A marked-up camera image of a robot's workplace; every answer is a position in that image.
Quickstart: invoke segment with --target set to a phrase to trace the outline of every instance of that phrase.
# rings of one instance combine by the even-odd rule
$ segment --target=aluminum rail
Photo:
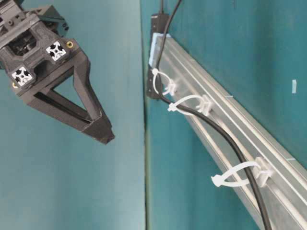
[[[160,43],[161,38],[158,37],[156,44],[152,46],[153,66]],[[298,161],[171,37],[166,40],[160,71],[175,81],[175,101],[191,94],[207,95],[214,102],[210,119],[231,135],[246,159],[253,161],[256,157],[262,157],[267,161],[274,173],[260,190],[273,229],[307,230],[307,171]],[[198,101],[189,100],[183,105],[195,108]],[[240,163],[228,143],[215,130],[195,116],[186,116],[186,119],[222,172]],[[229,181],[240,181],[245,178],[242,171]],[[263,229],[250,185],[234,190],[260,229]]]

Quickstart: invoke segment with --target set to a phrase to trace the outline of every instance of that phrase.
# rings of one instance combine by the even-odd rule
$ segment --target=teal wall
[[[140,3],[26,0],[24,6],[47,4],[66,18],[67,37],[91,59],[91,83],[116,139],[104,146],[27,107],[2,71],[0,229],[143,230]],[[77,100],[71,81],[59,91]]]

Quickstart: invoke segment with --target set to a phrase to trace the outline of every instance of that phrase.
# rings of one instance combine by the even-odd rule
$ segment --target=screw
[[[66,46],[67,46],[69,49],[71,49],[71,48],[73,48],[73,43],[72,43],[71,41],[69,41],[69,42],[66,43]]]

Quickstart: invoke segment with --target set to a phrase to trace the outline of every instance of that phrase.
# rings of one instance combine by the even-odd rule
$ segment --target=white marker sticker
[[[292,93],[296,93],[296,88],[297,88],[297,81],[294,79],[292,80]]]

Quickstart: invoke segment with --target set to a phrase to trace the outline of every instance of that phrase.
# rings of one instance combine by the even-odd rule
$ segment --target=white tape piece
[[[152,44],[151,44],[150,55],[149,55],[149,65],[151,67],[153,67],[154,49],[155,49],[155,46],[157,45],[157,38],[162,37],[162,36],[163,36],[163,34],[160,34],[160,33],[154,33],[153,34],[153,41],[152,41]]]
[[[292,80],[292,94],[296,93],[296,89],[297,89],[297,81],[296,79]]]

